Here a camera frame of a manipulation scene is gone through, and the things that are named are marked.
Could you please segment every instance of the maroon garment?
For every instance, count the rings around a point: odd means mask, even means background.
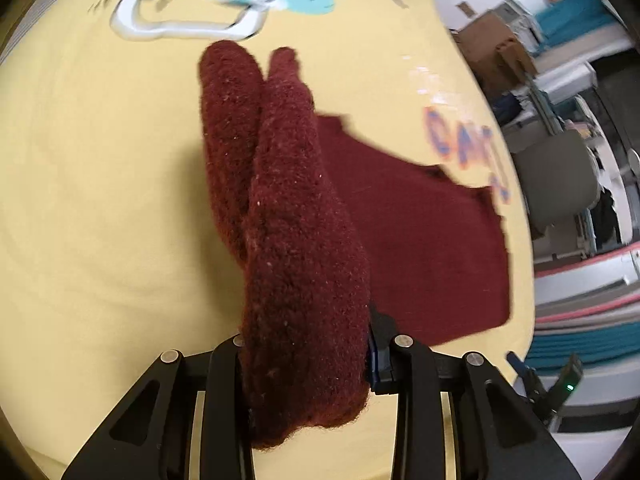
[[[256,89],[257,78],[244,74],[253,70],[248,54],[218,48],[237,65],[212,59],[210,72],[201,69],[213,82],[202,98],[206,146],[215,148],[207,158],[219,162],[207,175],[221,236],[239,254],[246,248],[242,382],[253,444],[271,447],[300,427],[340,426],[363,409],[369,265],[326,177],[312,97],[294,52],[274,52],[269,78]],[[252,131],[257,94],[260,126]]]
[[[233,41],[207,47],[199,69],[210,204],[220,237],[244,265],[242,220],[254,176],[262,73],[251,54]]]
[[[488,187],[452,182],[319,118],[322,157],[370,263],[371,297],[401,332],[427,345],[504,324],[509,262]]]

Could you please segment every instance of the blue cloth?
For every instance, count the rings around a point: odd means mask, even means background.
[[[534,336],[525,364],[544,372],[557,372],[574,352],[585,365],[599,365],[640,352],[640,322],[588,332]]]
[[[560,0],[536,20],[545,38],[539,53],[616,21],[601,0]]]

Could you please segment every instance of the fuzzy maroon fabric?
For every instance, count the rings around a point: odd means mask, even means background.
[[[244,392],[254,442],[339,426],[366,402],[369,266],[322,165],[312,97],[290,49],[271,57],[249,213]]]
[[[371,297],[427,345],[504,324],[508,253],[488,187],[452,182],[379,152],[319,118],[325,167],[367,251]]]
[[[222,240],[244,266],[242,220],[254,175],[262,73],[251,54],[233,41],[210,45],[199,68],[211,208]]]

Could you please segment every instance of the yellow tablecloth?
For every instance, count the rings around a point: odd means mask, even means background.
[[[207,203],[196,63],[210,40],[125,39],[110,26],[118,1],[59,0],[0,66],[0,406],[26,446],[63,464],[160,352],[214,348],[242,310]],[[287,5],[242,42],[263,67],[292,46],[317,109],[348,115],[356,135],[468,186],[497,178],[511,318],[437,350],[480,351],[513,379],[504,354],[526,353],[534,319],[526,215],[432,1]],[[140,12],[232,23],[238,7],[143,0]],[[394,397],[372,398],[353,424],[256,453],[257,477],[388,478],[395,418]]]

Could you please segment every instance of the silver bolt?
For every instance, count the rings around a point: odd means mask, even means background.
[[[414,340],[410,335],[400,334],[394,338],[394,342],[401,346],[402,348],[409,348],[412,344],[414,344]]]
[[[477,352],[471,352],[471,354],[466,356],[466,362],[472,366],[480,366],[484,363],[484,357]]]
[[[180,354],[178,354],[177,350],[167,350],[160,354],[160,360],[163,363],[173,363],[178,357],[180,357]]]

